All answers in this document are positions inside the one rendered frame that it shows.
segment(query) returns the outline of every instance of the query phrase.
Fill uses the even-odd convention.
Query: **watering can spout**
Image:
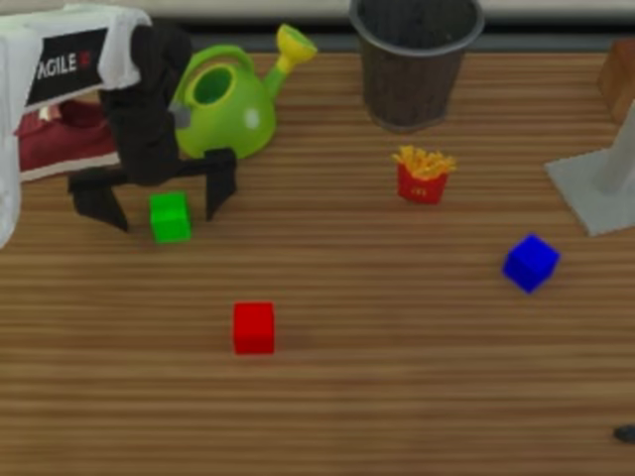
[[[298,64],[308,62],[318,52],[316,45],[300,31],[289,25],[282,25],[276,37],[280,56],[276,64],[264,78],[269,97],[274,100],[285,80]]]

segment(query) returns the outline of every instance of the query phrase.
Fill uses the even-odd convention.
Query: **wooden table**
[[[258,57],[264,71],[273,57]],[[0,253],[0,474],[632,475],[635,230],[589,239],[543,164],[608,146],[603,56],[466,60],[447,122],[374,127],[356,56],[280,97],[280,132],[190,243],[154,246],[150,191],[125,235],[76,216],[63,179],[25,186]],[[454,155],[438,207],[395,193],[390,155]],[[562,265],[501,276],[536,232]],[[238,358],[232,305],[271,300],[278,351]]]

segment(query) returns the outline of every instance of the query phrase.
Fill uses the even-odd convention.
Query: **brown wooden block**
[[[598,81],[613,121],[622,124],[635,100],[635,39],[613,43]]]

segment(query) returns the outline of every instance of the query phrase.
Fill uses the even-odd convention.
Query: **red french fry container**
[[[439,203],[444,194],[447,174],[437,178],[423,180],[413,177],[403,164],[397,166],[399,194],[407,200],[417,203]]]

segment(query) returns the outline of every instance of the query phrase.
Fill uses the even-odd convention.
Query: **green watering can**
[[[171,105],[179,146],[189,157],[230,148],[243,159],[269,143],[276,131],[278,92],[294,67],[318,52],[289,25],[278,30],[277,45],[280,56],[262,80],[252,58],[235,46],[214,46],[191,58]]]

